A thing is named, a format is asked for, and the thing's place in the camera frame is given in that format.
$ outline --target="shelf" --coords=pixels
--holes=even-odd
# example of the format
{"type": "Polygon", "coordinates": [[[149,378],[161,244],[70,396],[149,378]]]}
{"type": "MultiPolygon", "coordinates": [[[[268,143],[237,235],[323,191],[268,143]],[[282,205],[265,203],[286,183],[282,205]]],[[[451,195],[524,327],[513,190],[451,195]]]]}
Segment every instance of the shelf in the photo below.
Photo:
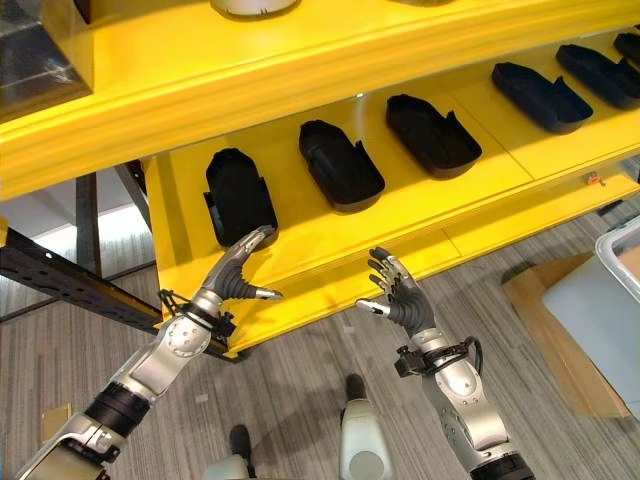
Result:
{"type": "MultiPolygon", "coordinates": [[[[444,232],[438,230],[385,246],[393,249],[416,278],[422,278],[640,190],[618,167],[605,167],[601,174],[604,187],[586,186],[584,181],[574,179],[444,232]]],[[[233,357],[241,350],[350,307],[360,297],[379,295],[379,289],[368,280],[369,270],[366,261],[359,259],[283,288],[285,299],[281,302],[231,305],[238,328],[230,339],[228,355],[233,357]]]]}
{"type": "Polygon", "coordinates": [[[439,77],[443,87],[478,121],[498,143],[534,178],[581,169],[594,159],[626,158],[640,152],[640,109],[626,111],[600,100],[555,58],[562,44],[593,48],[618,62],[622,56],[613,41],[619,32],[559,42],[462,68],[439,77]],[[569,135],[552,135],[525,116],[493,85],[491,72],[498,62],[513,62],[534,68],[550,81],[563,76],[594,110],[583,126],[569,135]]]}
{"type": "Polygon", "coordinates": [[[637,0],[95,0],[95,93],[0,125],[0,200],[457,65],[640,21],[637,0]]]}
{"type": "MultiPolygon", "coordinates": [[[[529,52],[523,62],[534,62],[538,53],[529,52]]],[[[278,240],[252,257],[247,278],[287,296],[284,302],[230,306],[241,319],[231,338],[230,355],[373,294],[366,257],[376,245],[392,249],[414,274],[423,277],[638,191],[638,185],[617,167],[606,166],[637,151],[626,125],[629,121],[638,124],[637,111],[609,112],[602,102],[589,98],[597,120],[582,128],[598,129],[597,145],[581,136],[580,129],[570,135],[546,134],[538,142],[511,151],[489,130],[494,116],[478,115],[482,109],[477,104],[486,106],[485,96],[478,95],[474,102],[460,95],[460,83],[448,75],[387,87],[147,159],[162,287],[192,295],[223,254],[202,193],[207,190],[204,172],[211,157],[227,146],[240,148],[254,159],[280,222],[278,240]],[[423,171],[385,124],[386,99],[397,93],[428,99],[442,113],[456,112],[483,148],[471,170],[447,181],[434,180],[423,171]],[[313,182],[297,139],[300,125],[316,118],[339,125],[352,141],[363,140],[387,181],[382,197],[372,207],[356,214],[338,214],[313,182]],[[539,160],[527,163],[521,150],[535,153],[536,145],[540,146],[539,160]],[[573,155],[555,157],[550,149],[573,155]],[[604,187],[588,187],[580,177],[593,169],[604,177],[604,187]]],[[[483,88],[491,93],[486,85],[483,88]]],[[[510,106],[503,100],[496,97],[488,110],[495,117],[502,118],[502,108],[510,106]]],[[[517,126],[509,127],[514,138],[540,134],[520,112],[513,112],[511,122],[517,126]]]]}
{"type": "Polygon", "coordinates": [[[483,255],[640,191],[617,166],[599,170],[604,185],[575,178],[444,229],[461,261],[483,255]]]}
{"type": "Polygon", "coordinates": [[[208,190],[204,172],[211,157],[227,146],[252,157],[269,188],[280,234],[252,278],[278,286],[362,257],[371,245],[436,229],[498,196],[518,195],[532,180],[433,80],[351,98],[152,157],[146,177],[162,285],[195,291],[223,254],[202,193],[208,190]],[[442,112],[459,112],[483,147],[471,170],[453,180],[434,180],[406,153],[384,121],[386,99],[399,91],[429,98],[442,112]],[[363,140],[386,180],[373,207],[344,215],[329,206],[298,151],[300,125],[315,118],[339,125],[352,141],[363,140]]]}

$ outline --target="person's leg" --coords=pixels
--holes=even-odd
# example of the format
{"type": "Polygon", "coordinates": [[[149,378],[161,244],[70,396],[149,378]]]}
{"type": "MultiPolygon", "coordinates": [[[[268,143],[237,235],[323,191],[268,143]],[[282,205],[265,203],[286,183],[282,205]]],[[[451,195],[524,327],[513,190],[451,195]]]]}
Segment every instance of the person's leg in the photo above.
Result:
{"type": "Polygon", "coordinates": [[[256,470],[251,463],[251,437],[249,430],[244,425],[236,425],[229,433],[229,444],[231,453],[240,455],[247,463],[247,470],[250,478],[256,478],[256,470]]]}
{"type": "Polygon", "coordinates": [[[251,464],[251,437],[244,425],[236,425],[229,433],[230,457],[210,466],[202,480],[245,480],[256,478],[251,464]]]}
{"type": "Polygon", "coordinates": [[[240,455],[231,455],[207,468],[202,480],[246,480],[249,477],[247,462],[240,455]]]}
{"type": "Polygon", "coordinates": [[[342,416],[341,480],[387,480],[393,477],[391,455],[364,381],[347,377],[347,406],[342,416]]]}

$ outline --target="white object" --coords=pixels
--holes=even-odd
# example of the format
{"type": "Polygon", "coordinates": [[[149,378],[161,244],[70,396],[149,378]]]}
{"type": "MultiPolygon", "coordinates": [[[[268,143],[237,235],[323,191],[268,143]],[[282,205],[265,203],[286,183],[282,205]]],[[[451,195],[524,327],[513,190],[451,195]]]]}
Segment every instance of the white object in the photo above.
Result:
{"type": "Polygon", "coordinates": [[[598,238],[596,256],[542,300],[640,419],[640,281],[618,259],[640,245],[640,217],[598,238]]]}
{"type": "Polygon", "coordinates": [[[213,6],[232,15],[258,16],[278,12],[298,0],[212,0],[213,6]]]}
{"type": "Polygon", "coordinates": [[[340,480],[389,480],[391,456],[380,422],[369,400],[347,403],[342,418],[340,480]]]}
{"type": "Polygon", "coordinates": [[[244,480],[249,478],[247,463],[240,455],[231,455],[210,466],[202,480],[244,480]]]}

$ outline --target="robot forearm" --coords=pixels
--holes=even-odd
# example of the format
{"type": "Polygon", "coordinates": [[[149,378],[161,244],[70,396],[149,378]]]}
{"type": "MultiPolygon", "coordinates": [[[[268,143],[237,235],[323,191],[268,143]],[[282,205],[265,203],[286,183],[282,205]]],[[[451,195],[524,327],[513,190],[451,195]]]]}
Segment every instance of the robot forearm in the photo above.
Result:
{"type": "MultiPolygon", "coordinates": [[[[423,330],[411,341],[422,354],[450,347],[437,328],[423,330]]],[[[437,367],[450,358],[444,356],[434,363],[437,367]]],[[[534,478],[510,442],[498,412],[487,400],[474,366],[458,360],[434,374],[422,375],[422,384],[438,411],[451,449],[472,478],[534,478]]]]}
{"type": "Polygon", "coordinates": [[[71,417],[18,473],[16,480],[106,480],[102,464],[113,462],[126,438],[182,369],[209,345],[212,334],[228,337],[229,298],[278,299],[279,292],[255,287],[242,277],[253,250],[274,232],[260,227],[232,246],[189,301],[178,305],[171,292],[163,301],[174,316],[148,345],[134,353],[84,411],[71,417]]]}
{"type": "Polygon", "coordinates": [[[84,413],[72,416],[18,473],[17,480],[108,478],[126,438],[186,364],[209,344],[211,326],[197,317],[169,320],[134,353],[84,413]]]}

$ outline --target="black plastic tray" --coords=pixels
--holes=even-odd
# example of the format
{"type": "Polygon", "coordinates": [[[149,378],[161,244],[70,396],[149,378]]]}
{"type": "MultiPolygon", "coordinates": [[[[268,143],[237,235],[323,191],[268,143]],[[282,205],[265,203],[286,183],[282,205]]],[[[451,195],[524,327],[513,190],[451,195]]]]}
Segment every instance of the black plastic tray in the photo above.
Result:
{"type": "Polygon", "coordinates": [[[613,42],[618,51],[626,58],[640,65],[640,35],[621,33],[613,42]]]}
{"type": "Polygon", "coordinates": [[[551,83],[535,70],[497,63],[491,78],[525,114],[553,133],[571,133],[593,115],[593,109],[562,77],[551,83]]]}
{"type": "Polygon", "coordinates": [[[478,142],[453,112],[445,117],[427,101],[409,95],[387,100],[387,124],[434,177],[448,179],[469,170],[482,155],[478,142]]]}
{"type": "MultiPolygon", "coordinates": [[[[204,198],[220,245],[230,247],[262,225],[277,230],[278,219],[267,184],[250,157],[237,148],[220,150],[206,175],[210,191],[204,198]]],[[[272,244],[276,237],[269,237],[260,248],[272,244]]]]}
{"type": "Polygon", "coordinates": [[[336,210],[363,210],[380,197],[384,178],[362,142],[353,146],[340,128],[322,120],[306,122],[299,146],[313,179],[336,210]]]}
{"type": "Polygon", "coordinates": [[[578,45],[563,45],[560,64],[610,104],[633,110],[640,107],[640,73],[626,59],[615,63],[600,52],[578,45]]]}

